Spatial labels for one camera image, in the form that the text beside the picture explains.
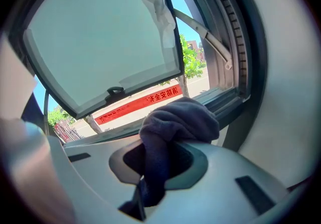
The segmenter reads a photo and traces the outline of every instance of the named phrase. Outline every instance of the gray cloth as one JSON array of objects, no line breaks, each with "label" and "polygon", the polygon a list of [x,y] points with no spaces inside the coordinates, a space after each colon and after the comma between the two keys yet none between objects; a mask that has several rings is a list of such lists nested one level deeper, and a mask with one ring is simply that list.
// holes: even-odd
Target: gray cloth
[{"label": "gray cloth", "polygon": [[153,110],[143,121],[139,135],[146,151],[140,188],[144,205],[153,206],[163,197],[170,174],[168,142],[185,138],[210,143],[219,137],[219,123],[204,105],[183,97]]}]

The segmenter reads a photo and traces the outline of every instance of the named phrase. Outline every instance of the tree trunk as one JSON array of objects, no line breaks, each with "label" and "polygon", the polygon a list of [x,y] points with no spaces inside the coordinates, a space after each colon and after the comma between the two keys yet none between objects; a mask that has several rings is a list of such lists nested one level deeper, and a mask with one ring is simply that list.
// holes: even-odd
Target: tree trunk
[{"label": "tree trunk", "polygon": [[188,88],[187,88],[187,83],[186,83],[186,77],[185,75],[182,75],[182,76],[179,76],[177,78],[177,81],[182,89],[182,92],[183,92],[183,96],[186,96],[186,97],[190,97],[189,95],[189,91],[188,91]]},{"label": "tree trunk", "polygon": [[97,134],[102,133],[100,127],[97,125],[92,114],[86,116],[83,120],[89,125],[89,127],[93,129],[94,132],[96,132]]}]

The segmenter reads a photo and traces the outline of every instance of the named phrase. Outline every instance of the sky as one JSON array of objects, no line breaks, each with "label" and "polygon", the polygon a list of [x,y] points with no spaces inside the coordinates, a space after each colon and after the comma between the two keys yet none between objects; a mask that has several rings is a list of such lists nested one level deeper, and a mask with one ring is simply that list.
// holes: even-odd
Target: sky
[{"label": "sky", "polygon": [[[172,0],[173,3],[173,7],[183,13],[185,13],[186,15],[192,17],[192,14],[189,10],[189,8],[187,7],[186,3],[184,0]],[[190,40],[196,40],[197,45],[199,44],[199,42],[201,41],[200,36],[192,29],[190,28],[187,24],[185,24],[184,22],[182,22],[181,20],[177,19],[177,26],[179,29],[179,33],[183,34],[185,36],[186,41],[190,41]],[[42,111],[42,113],[44,112],[44,99],[45,99],[45,88],[42,86],[42,84],[40,83],[40,81],[38,80],[37,76],[35,76],[35,79],[37,81],[37,86],[34,89],[34,95],[35,98],[37,100],[37,103]],[[53,111],[53,109],[57,106],[58,104],[56,103],[56,101],[49,96],[49,101],[48,101],[48,111]]]}]

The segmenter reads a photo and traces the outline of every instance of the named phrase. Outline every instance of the road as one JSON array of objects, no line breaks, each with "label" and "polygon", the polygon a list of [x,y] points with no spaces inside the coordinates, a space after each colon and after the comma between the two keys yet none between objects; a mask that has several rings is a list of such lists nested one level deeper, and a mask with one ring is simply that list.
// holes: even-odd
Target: road
[{"label": "road", "polygon": [[[172,80],[171,81],[171,84],[168,85],[164,85],[164,86],[160,86],[160,85],[156,85],[156,86],[153,86],[153,87],[150,87],[148,89],[145,89],[144,91],[141,91],[141,92],[138,92],[136,94],[133,94],[132,97],[127,97],[127,98],[124,98],[116,103],[113,103],[112,105],[109,105],[103,109],[100,109],[98,111],[96,111],[95,113],[93,113],[93,117],[96,118],[96,117],[99,117],[115,108],[118,108],[126,103],[129,103],[131,101],[134,101],[138,98],[141,98],[143,96],[146,96],[146,95],[149,95],[151,93],[154,93],[154,92],[157,92],[159,90],[162,90],[164,88],[167,88],[167,87],[170,87],[172,85],[176,85],[177,84],[177,81],[175,80]],[[188,87],[188,90],[189,90],[189,94],[190,94],[190,97],[195,97],[197,95],[199,95],[201,92],[203,91],[207,91],[210,89],[210,85],[209,85],[209,78],[208,78],[208,73],[207,73],[207,68],[204,68],[203,69],[203,74],[201,75],[201,77],[194,77],[194,78],[191,78],[191,79],[188,79],[187,80],[187,87]],[[105,124],[102,124],[102,125],[99,125],[101,130],[102,131],[106,131],[108,129],[114,129],[114,128],[118,128],[118,127],[121,127],[125,124],[128,124],[128,123],[131,123],[131,122],[134,122],[134,121],[137,121],[139,119],[142,119],[144,118],[145,116],[147,116],[152,110],[156,109],[157,107],[160,107],[162,105],[165,105],[171,101],[174,101],[178,98],[182,97],[182,95],[179,95],[179,96],[176,96],[176,97],[173,97],[173,98],[170,98],[168,100],[165,100],[165,101],[161,101],[159,103],[156,103],[156,104],[153,104],[151,106],[148,106],[148,107],[145,107],[145,108],[142,108],[142,109],[139,109],[139,110],[136,110],[132,113],[129,113],[125,116],[122,116],[120,118],[117,118],[115,120],[112,120],[108,123],[105,123]],[[81,136],[84,136],[84,137],[89,137],[89,136],[92,136],[92,135],[95,135],[96,133],[88,126],[87,123],[85,123],[83,121],[83,119],[81,120],[78,120],[76,121],[72,127],[74,127],[78,134],[81,135]]]}]

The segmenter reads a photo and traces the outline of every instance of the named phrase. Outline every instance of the dark towel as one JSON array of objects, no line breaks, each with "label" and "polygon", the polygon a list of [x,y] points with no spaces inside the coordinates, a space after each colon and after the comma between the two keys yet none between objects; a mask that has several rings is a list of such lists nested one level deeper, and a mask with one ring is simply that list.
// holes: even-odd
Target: dark towel
[{"label": "dark towel", "polygon": [[183,97],[153,110],[139,131],[145,145],[145,174],[140,189],[144,206],[154,206],[163,197],[170,175],[167,143],[174,138],[210,143],[219,137],[215,115],[199,102]]}]

